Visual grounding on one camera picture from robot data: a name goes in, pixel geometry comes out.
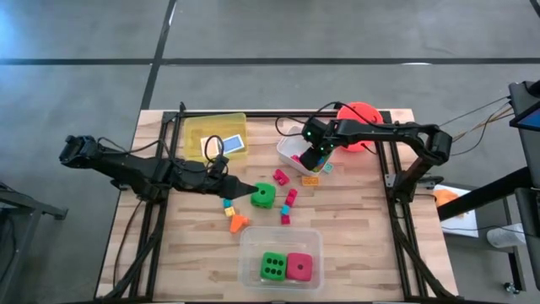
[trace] wooden table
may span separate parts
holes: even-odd
[[[390,110],[394,120],[413,121],[410,109]],[[133,148],[140,148],[158,138],[162,111],[142,111]],[[290,184],[277,186],[273,210],[256,209],[245,196],[234,201],[237,212],[247,215],[251,225],[280,226],[279,210],[287,191],[294,187],[299,196],[291,209],[291,227],[317,229],[324,242],[325,285],[316,295],[261,294],[247,290],[237,276],[240,233],[229,233],[222,200],[216,196],[172,191],[161,245],[159,268],[154,289],[155,301],[392,301],[402,300],[399,273],[388,209],[376,155],[335,152],[334,171],[320,175],[319,187],[302,187],[299,172],[278,159],[276,144],[280,136],[272,118],[249,118],[247,123],[249,155],[229,163],[230,174],[248,183],[275,183],[272,174],[282,169]],[[284,130],[297,122],[280,121]],[[177,155],[182,155],[180,140]],[[416,154],[405,144],[398,144],[403,169]],[[154,156],[147,149],[138,156]],[[388,164],[392,161],[388,153]],[[119,243],[127,221],[138,201],[130,192],[122,193],[111,239],[106,251],[97,296],[112,288],[112,271]],[[457,294],[445,240],[435,203],[428,196],[417,196],[411,204],[420,253],[437,279]],[[143,208],[133,221],[122,250],[117,279],[135,257]],[[408,272],[413,286],[412,264]],[[146,286],[143,270],[141,291]]]

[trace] orange block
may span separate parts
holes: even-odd
[[[319,186],[319,177],[317,177],[317,176],[303,176],[302,177],[302,186],[306,186],[306,187]]]
[[[446,189],[435,190],[433,191],[433,195],[435,195],[435,203],[437,204],[437,207],[440,207],[453,201],[456,198],[459,198],[459,195]],[[457,217],[462,218],[463,214],[459,214]]]
[[[233,220],[230,222],[230,232],[236,233],[242,226],[248,225],[250,223],[250,219],[245,217],[244,215],[235,214],[233,215]]]

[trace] red bowl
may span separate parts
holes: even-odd
[[[373,106],[360,101],[348,103],[348,106],[352,107],[365,119],[369,119],[373,123],[382,123],[381,114]],[[358,115],[356,115],[356,113],[354,113],[346,106],[342,107],[341,110],[339,110],[339,112],[337,113],[337,119],[353,119],[362,123],[366,123],[364,119],[360,118]],[[342,148],[349,152],[360,152],[365,150],[363,145],[369,147],[372,144],[372,141],[362,140],[356,144],[350,144],[347,148]]]

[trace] gray floor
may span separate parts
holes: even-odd
[[[0,58],[151,58],[167,3],[4,0]],[[539,29],[527,0],[181,0],[164,57],[535,57]],[[510,82],[538,79],[539,68],[162,67],[150,108],[177,108],[181,100],[192,109],[315,108],[330,100],[361,100],[380,108],[413,108],[419,122],[443,122],[507,95]],[[57,156],[68,134],[106,136],[129,146],[149,71],[0,66],[0,180],[70,208],[64,222],[41,223],[18,302],[92,297],[118,191],[96,172],[60,166]],[[467,129],[497,107],[446,130]],[[454,150],[470,147],[478,136]],[[517,131],[498,122],[477,149],[434,173],[480,186],[524,164]],[[530,271],[527,292],[514,297],[501,289],[511,280],[502,253],[453,245],[449,253],[466,298],[533,303],[540,296]]]

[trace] teal block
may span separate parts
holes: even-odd
[[[265,252],[262,255],[261,278],[268,280],[285,280],[287,257],[284,254]]]
[[[281,214],[283,214],[283,215],[289,215],[289,211],[290,211],[290,207],[288,205],[284,205],[281,208]]]
[[[232,207],[232,205],[233,205],[233,201],[231,201],[230,199],[224,198],[223,208]]]
[[[324,165],[324,168],[322,168],[322,170],[326,173],[330,173],[332,172],[332,170],[334,170],[334,165],[332,165],[331,163],[326,163]]]

